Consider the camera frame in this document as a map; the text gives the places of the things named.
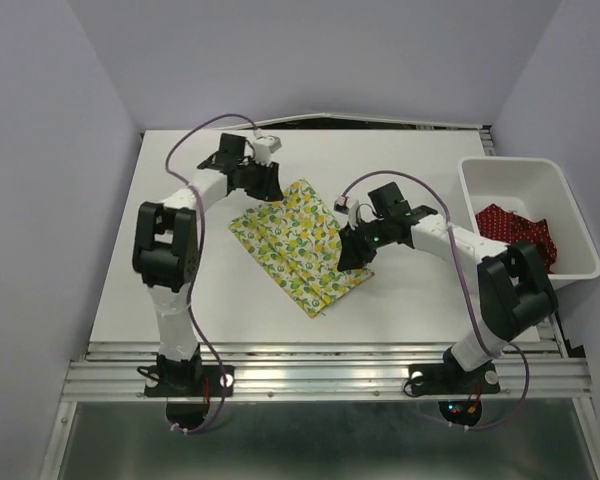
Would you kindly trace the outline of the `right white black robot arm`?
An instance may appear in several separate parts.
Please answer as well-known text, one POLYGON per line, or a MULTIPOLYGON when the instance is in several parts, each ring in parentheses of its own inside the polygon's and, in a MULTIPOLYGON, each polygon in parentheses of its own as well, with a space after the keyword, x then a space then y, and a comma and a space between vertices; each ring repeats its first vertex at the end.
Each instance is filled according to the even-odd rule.
POLYGON ((410 397, 500 390, 493 362, 520 334, 556 312, 557 296, 536 247, 491 240, 453 224, 447 211, 411 206, 396 183, 370 192, 374 218, 357 200, 334 202, 346 215, 340 229, 340 272, 368 266, 378 249, 405 245, 453 264, 468 306, 470 331, 438 363, 413 364, 404 384, 410 397))

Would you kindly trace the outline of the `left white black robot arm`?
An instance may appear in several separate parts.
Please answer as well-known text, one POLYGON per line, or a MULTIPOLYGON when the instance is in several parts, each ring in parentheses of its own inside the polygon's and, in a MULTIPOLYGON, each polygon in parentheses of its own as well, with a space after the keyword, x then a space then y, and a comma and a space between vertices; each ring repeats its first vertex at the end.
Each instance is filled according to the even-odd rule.
POLYGON ((276 202, 283 198, 279 165, 272 156, 282 146, 273 135, 253 141, 224 133, 218 149, 203 160, 183 188, 158 202, 143 202, 136 220, 132 268, 153 302, 159 350, 140 367, 148 397, 193 397, 229 393, 229 374, 201 359, 200 335, 191 319, 191 289, 201 260, 205 214, 235 190, 276 202))

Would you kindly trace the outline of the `lemon print skirt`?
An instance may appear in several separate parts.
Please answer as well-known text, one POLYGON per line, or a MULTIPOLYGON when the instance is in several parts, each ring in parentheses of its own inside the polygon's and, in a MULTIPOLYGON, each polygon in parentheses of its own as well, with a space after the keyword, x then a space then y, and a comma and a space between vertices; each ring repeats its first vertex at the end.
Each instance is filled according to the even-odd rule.
POLYGON ((315 317, 373 272, 337 270, 340 225, 307 180, 293 182, 283 195, 245 210, 228 228, 296 305, 315 317))

